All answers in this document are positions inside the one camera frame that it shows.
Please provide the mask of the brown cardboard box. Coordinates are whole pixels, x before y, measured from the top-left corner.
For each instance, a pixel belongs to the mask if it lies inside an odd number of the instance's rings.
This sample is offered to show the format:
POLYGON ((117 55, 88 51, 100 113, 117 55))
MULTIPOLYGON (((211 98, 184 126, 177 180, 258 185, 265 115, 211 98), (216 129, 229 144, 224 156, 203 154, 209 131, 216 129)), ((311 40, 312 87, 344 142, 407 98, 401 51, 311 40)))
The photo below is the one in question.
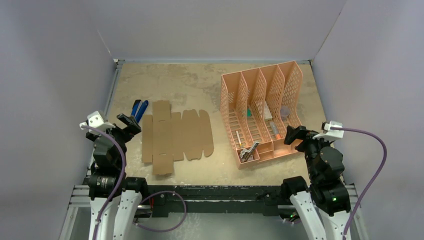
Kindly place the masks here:
POLYGON ((141 118, 141 161, 151 164, 153 175, 170 175, 177 161, 213 154, 211 119, 205 110, 173 112, 168 100, 152 102, 151 107, 152 113, 141 118))

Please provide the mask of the orange plastic file organizer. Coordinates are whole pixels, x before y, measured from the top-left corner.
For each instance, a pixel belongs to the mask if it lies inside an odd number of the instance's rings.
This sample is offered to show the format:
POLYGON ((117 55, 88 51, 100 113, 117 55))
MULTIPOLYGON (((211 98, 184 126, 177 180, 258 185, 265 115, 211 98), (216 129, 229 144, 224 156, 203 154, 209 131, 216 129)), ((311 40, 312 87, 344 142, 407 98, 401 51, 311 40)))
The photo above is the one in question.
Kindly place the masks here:
POLYGON ((303 81, 303 73, 296 61, 261 66, 226 73, 221 76, 220 113, 238 169, 257 166, 267 161, 295 154, 295 140, 284 144, 287 126, 298 127, 297 103, 303 81), (272 120, 264 120, 264 103, 267 103, 272 120), (281 106, 291 113, 281 119, 281 106), (247 117, 247 109, 252 116, 247 117), (276 139, 270 126, 273 121, 281 139, 276 139), (236 131, 239 131, 242 147, 239 147, 236 131), (241 163, 239 154, 259 142, 253 158, 241 163))

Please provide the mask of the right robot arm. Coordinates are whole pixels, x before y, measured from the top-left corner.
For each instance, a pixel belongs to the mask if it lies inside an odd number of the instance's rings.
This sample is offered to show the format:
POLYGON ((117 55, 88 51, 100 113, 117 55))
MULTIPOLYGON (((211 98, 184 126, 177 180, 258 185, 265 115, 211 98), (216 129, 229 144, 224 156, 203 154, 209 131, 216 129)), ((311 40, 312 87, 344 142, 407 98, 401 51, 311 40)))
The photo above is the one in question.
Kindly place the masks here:
POLYGON ((351 212, 349 192, 341 180, 345 170, 343 154, 331 144, 344 136, 337 122, 324 122, 322 133, 305 126, 287 126, 284 144, 300 143, 310 184, 302 176, 286 178, 281 185, 282 200, 295 207, 310 240, 349 240, 347 221, 351 212))

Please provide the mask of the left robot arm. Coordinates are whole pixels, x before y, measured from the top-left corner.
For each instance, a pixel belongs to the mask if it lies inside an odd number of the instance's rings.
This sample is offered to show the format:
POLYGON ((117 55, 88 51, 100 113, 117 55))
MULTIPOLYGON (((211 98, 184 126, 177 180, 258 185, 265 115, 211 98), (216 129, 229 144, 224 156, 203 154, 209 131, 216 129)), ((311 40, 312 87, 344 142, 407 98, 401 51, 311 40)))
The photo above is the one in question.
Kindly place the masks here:
POLYGON ((124 128, 110 123, 101 111, 94 111, 79 126, 93 142, 93 163, 88 178, 90 240, 124 240, 129 235, 139 205, 149 199, 147 181, 129 177, 126 143, 142 130, 134 116, 117 118, 124 128))

